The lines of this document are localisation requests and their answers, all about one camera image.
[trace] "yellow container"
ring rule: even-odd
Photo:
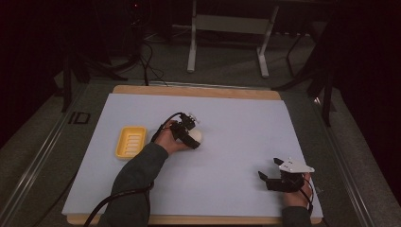
[[[119,159],[135,157],[145,145],[147,129],[141,126],[127,126],[120,132],[115,156]]]

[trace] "hand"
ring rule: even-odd
[[[173,133],[171,132],[170,125],[173,123],[173,120],[168,121],[165,124],[165,128],[160,131],[159,136],[154,141],[155,144],[162,146],[168,154],[172,154],[175,151],[187,149],[189,148],[184,143],[177,142],[174,137]]]
[[[306,195],[310,198],[312,196],[312,188],[310,188],[310,173],[304,174],[305,183],[301,188]],[[305,198],[305,196],[301,193],[301,191],[284,193],[284,205],[285,206],[303,206],[307,208],[309,205],[309,201]]]

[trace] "human arm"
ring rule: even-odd
[[[124,165],[114,180],[112,194],[149,186],[168,155],[184,148],[187,146],[175,141],[169,129],[162,130],[154,143]],[[111,201],[97,226],[148,226],[148,216],[147,199],[140,193]]]
[[[305,173],[304,178],[305,183],[301,189],[310,198],[312,195],[312,188],[308,183],[310,181],[310,173]],[[284,193],[284,205],[285,208],[282,211],[284,227],[312,226],[310,215],[307,212],[308,200],[301,191]]]

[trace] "forearm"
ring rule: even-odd
[[[302,206],[289,206],[282,211],[284,227],[309,227],[310,215]]]
[[[147,187],[160,172],[168,154],[159,145],[150,143],[127,162],[115,178],[112,194]],[[143,193],[126,196],[109,203],[100,226],[146,226],[148,204]]]

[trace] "white round object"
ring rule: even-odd
[[[201,131],[197,129],[192,129],[188,132],[189,136],[191,136],[195,141],[198,141],[198,143],[201,142]]]

